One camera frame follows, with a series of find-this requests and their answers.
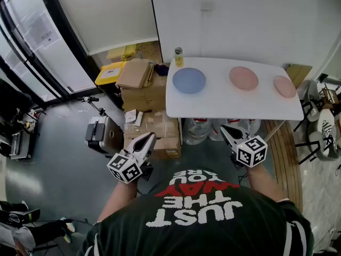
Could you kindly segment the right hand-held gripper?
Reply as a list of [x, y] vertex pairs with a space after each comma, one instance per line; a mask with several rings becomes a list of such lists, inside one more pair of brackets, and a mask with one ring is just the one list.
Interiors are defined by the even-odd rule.
[[267, 143], [259, 135], [254, 136], [241, 126], [227, 124], [220, 126], [220, 133], [241, 165], [252, 168], [266, 159]]

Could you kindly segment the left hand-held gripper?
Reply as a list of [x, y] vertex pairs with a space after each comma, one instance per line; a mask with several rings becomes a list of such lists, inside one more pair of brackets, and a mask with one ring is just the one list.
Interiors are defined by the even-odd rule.
[[148, 181], [153, 167], [148, 162], [157, 136], [153, 132], [148, 132], [134, 138], [126, 150], [114, 155], [107, 164], [107, 168], [111, 174], [119, 181], [129, 184], [138, 178]]

